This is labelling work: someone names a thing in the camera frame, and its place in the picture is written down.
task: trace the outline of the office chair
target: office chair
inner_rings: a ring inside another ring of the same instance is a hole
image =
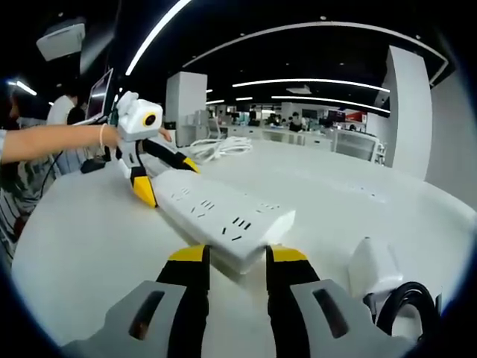
[[[226,135],[221,132],[218,126],[217,118],[210,118],[207,121],[207,129],[209,131],[207,139],[225,139]]]

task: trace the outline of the ceiling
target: ceiling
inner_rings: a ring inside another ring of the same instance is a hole
[[[83,0],[75,3],[41,1],[42,4],[15,1],[10,13],[2,15],[7,49],[3,78],[19,77],[39,93],[37,101],[46,104],[61,94],[57,84],[80,77],[87,89],[108,66],[115,68],[119,86],[135,90],[142,97],[164,103],[167,78],[184,70],[208,75],[209,100],[252,96],[254,101],[271,103],[272,95],[293,95],[286,91],[291,84],[267,84],[232,88],[232,84],[275,78],[328,78],[353,81],[380,87],[386,73],[388,46],[398,45],[415,51],[425,59],[429,77],[443,61],[431,52],[407,40],[359,28],[310,27],[274,32],[227,46],[183,68],[196,56],[231,40],[278,26],[304,22],[356,22],[398,31],[420,41],[446,56],[438,34],[425,9],[414,1],[346,5],[306,0],[192,0],[152,42],[129,77],[123,76],[134,54],[159,19],[177,0]],[[79,75],[80,55],[46,63],[35,42],[46,28],[64,19],[86,19],[86,39],[94,41],[93,30],[99,25],[116,23],[116,38],[85,75]],[[438,78],[442,81],[452,65]],[[334,98],[373,105],[374,89],[343,84],[309,84],[310,96]]]

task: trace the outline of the gray gripper part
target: gray gripper part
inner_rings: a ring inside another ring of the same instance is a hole
[[[166,358],[174,316],[185,286],[145,281],[121,299],[106,313],[104,326],[83,341],[73,341],[62,347],[65,357],[87,358]],[[151,296],[163,295],[152,316],[144,340],[129,332],[139,310]]]
[[[291,291],[305,321],[311,358],[397,358],[412,348],[407,339],[376,327],[369,309],[332,280],[293,285]]]

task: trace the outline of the computer monitor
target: computer monitor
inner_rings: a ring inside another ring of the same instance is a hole
[[[339,112],[337,110],[329,110],[327,119],[331,122],[344,122],[346,116],[344,115],[344,112]]]
[[[95,83],[93,87],[91,87],[85,120],[77,123],[76,125],[87,125],[89,123],[98,121],[104,116],[104,109],[106,108],[108,95],[110,94],[110,83],[112,76],[113,69],[110,69],[105,75],[103,75],[103,77],[99,79],[98,82]]]

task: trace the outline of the white shirt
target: white shirt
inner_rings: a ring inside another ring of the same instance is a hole
[[[65,125],[68,113],[75,107],[75,104],[67,95],[59,97],[51,106],[46,117],[47,125]]]
[[[294,125],[302,125],[302,120],[300,117],[293,117],[293,119],[291,120],[291,122],[294,124]]]

